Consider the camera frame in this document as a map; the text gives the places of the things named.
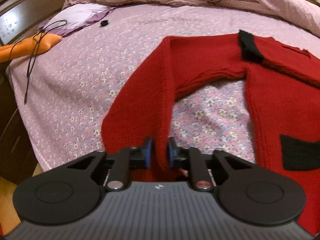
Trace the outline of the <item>dark wooden headboard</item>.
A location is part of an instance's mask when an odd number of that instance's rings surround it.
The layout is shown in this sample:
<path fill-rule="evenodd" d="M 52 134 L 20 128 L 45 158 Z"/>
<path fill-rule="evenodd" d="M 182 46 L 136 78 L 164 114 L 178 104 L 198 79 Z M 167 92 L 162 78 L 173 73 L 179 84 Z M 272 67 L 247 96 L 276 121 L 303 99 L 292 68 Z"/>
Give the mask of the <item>dark wooden headboard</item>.
<path fill-rule="evenodd" d="M 37 26 L 57 14 L 65 0 L 1 0 L 1 45 L 34 34 Z"/>

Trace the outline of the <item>purple pillow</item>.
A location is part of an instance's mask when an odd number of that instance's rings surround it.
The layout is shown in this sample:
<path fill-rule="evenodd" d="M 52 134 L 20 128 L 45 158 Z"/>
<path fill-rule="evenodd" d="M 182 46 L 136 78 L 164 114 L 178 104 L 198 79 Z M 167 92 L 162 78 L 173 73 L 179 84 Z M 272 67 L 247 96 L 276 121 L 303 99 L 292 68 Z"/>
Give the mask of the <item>purple pillow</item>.
<path fill-rule="evenodd" d="M 62 37 L 67 37 L 72 33 L 84 29 L 102 20 L 115 7 L 110 7 L 97 3 L 76 4 L 62 10 L 50 20 L 42 22 L 38 26 L 38 32 L 48 31 Z"/>

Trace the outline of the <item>orange white plush toy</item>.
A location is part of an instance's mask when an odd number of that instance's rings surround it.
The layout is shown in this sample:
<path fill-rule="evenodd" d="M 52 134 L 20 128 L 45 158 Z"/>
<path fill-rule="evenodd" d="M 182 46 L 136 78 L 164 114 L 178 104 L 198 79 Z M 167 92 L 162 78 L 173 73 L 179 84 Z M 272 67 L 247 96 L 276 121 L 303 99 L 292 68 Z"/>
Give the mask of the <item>orange white plush toy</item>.
<path fill-rule="evenodd" d="M 1 46 L 0 63 L 24 56 L 44 54 L 61 40 L 62 36 L 57 34 L 48 33 L 45 35 L 39 33 L 15 44 Z"/>

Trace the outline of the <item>pink floral bed sheet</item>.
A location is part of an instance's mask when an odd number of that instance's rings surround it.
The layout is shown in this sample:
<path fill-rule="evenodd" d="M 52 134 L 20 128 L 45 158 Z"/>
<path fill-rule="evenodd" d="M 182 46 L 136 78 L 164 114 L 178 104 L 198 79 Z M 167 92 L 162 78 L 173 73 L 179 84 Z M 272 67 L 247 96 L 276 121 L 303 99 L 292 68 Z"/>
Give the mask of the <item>pink floral bed sheet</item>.
<path fill-rule="evenodd" d="M 36 58 L 10 65 L 16 102 L 44 171 L 102 148 L 101 123 L 124 83 L 166 36 L 247 31 L 319 55 L 319 38 L 287 22 L 213 7 L 137 5 L 114 10 Z M 243 81 L 211 83 L 176 103 L 170 134 L 178 145 L 215 148 L 254 161 Z"/>

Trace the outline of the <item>red knit cardigan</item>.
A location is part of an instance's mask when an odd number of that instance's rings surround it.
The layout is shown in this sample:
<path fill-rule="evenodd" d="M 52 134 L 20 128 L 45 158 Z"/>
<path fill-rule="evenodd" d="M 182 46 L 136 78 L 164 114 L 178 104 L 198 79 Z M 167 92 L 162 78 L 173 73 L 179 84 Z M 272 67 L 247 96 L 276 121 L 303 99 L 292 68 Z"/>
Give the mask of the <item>red knit cardigan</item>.
<path fill-rule="evenodd" d="M 134 180 L 170 181 L 170 135 L 205 153 L 221 147 L 302 185 L 299 223 L 319 232 L 319 56 L 272 37 L 163 39 L 130 75 L 101 126 L 110 153 L 155 141 Z"/>

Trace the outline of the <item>small black clip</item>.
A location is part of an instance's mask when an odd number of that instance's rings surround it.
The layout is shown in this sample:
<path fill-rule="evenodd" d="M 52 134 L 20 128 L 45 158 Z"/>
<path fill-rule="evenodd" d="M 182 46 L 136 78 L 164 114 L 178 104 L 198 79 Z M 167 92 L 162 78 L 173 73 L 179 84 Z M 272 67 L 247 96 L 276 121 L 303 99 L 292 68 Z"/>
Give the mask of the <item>small black clip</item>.
<path fill-rule="evenodd" d="M 108 20 L 103 20 L 103 21 L 100 22 L 100 26 L 101 27 L 105 27 L 107 25 L 108 25 Z"/>

